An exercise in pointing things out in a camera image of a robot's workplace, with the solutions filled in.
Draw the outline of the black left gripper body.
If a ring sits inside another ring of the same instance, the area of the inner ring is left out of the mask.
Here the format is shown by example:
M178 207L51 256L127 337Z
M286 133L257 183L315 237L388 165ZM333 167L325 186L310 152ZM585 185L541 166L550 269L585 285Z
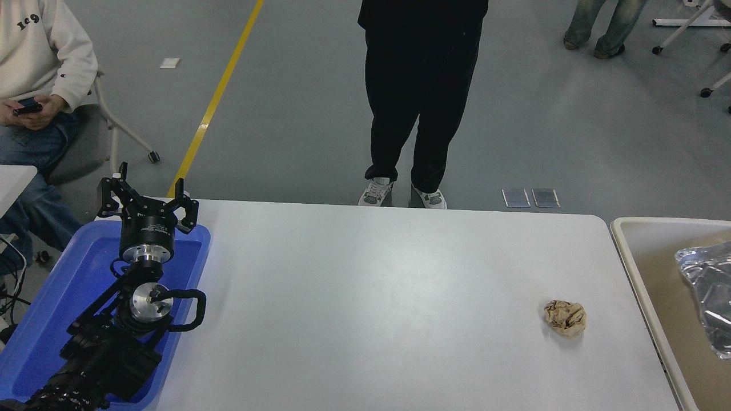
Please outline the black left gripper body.
M174 213L164 212L165 202L144 198L123 206L121 214L120 252L138 245L159 245L174 252L174 229L178 222Z

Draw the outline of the person's left hand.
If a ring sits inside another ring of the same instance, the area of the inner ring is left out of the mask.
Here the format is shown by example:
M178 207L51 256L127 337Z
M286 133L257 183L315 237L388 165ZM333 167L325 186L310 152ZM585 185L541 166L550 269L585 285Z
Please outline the person's left hand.
M18 117L21 125L34 131L47 127L59 112L69 107L65 99L56 94L35 96L34 101L42 105L41 111Z

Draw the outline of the person's right hand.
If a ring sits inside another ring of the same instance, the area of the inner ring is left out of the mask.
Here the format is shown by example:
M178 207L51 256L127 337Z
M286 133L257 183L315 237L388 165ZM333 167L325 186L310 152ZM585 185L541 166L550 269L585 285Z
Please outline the person's right hand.
M11 99L1 99L1 124L5 127L25 127L23 117L15 115L15 109L24 108L22 104Z

